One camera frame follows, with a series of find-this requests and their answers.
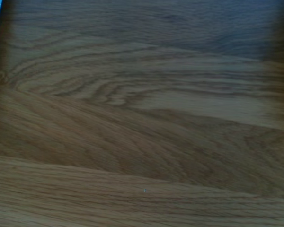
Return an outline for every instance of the wooden floor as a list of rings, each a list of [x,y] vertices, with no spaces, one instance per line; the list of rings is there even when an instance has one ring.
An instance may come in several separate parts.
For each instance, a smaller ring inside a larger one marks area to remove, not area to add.
[[[284,0],[5,1],[0,227],[283,227]]]

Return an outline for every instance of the wood grain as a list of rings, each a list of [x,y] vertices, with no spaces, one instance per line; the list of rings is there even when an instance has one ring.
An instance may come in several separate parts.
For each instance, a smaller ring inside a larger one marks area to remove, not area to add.
[[[32,225],[284,227],[284,200],[0,157],[0,227]]]
[[[5,1],[3,16],[19,25],[284,62],[284,0],[13,0]]]
[[[284,0],[4,1],[9,226],[284,226]]]
[[[30,26],[12,31],[0,30],[0,81],[12,89],[284,129],[284,64]]]
[[[284,197],[284,131],[208,117],[0,89],[0,155]]]

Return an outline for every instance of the light brown wood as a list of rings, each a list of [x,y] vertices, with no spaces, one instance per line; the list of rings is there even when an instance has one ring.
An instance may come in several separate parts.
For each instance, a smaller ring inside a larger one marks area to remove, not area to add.
[[[284,226],[284,1],[4,1],[1,226]]]
[[[284,200],[0,157],[9,226],[284,227]]]
[[[1,88],[0,154],[284,197],[284,131],[208,117]]]
[[[0,83],[9,88],[284,129],[284,64],[31,26],[13,26],[12,36],[5,29]]]

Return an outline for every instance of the wooden plank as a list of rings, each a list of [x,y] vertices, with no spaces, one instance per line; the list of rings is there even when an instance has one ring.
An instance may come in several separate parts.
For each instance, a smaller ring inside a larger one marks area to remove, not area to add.
[[[3,20],[284,62],[284,0],[6,1]]]
[[[284,130],[284,64],[29,26],[0,34],[12,89]]]
[[[284,227],[284,200],[0,157],[0,227]]]
[[[284,131],[0,89],[0,155],[284,197]]]

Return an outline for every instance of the oak wood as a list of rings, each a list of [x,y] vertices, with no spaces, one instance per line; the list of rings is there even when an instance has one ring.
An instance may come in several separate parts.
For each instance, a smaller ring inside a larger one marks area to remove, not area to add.
[[[12,89],[284,129],[284,64],[6,28],[0,29],[0,83]]]
[[[4,1],[0,227],[280,227],[280,197],[284,0]]]
[[[284,62],[284,0],[5,1],[4,21]]]
[[[284,227],[284,200],[0,157],[9,226]]]
[[[0,89],[0,155],[284,197],[284,131]]]

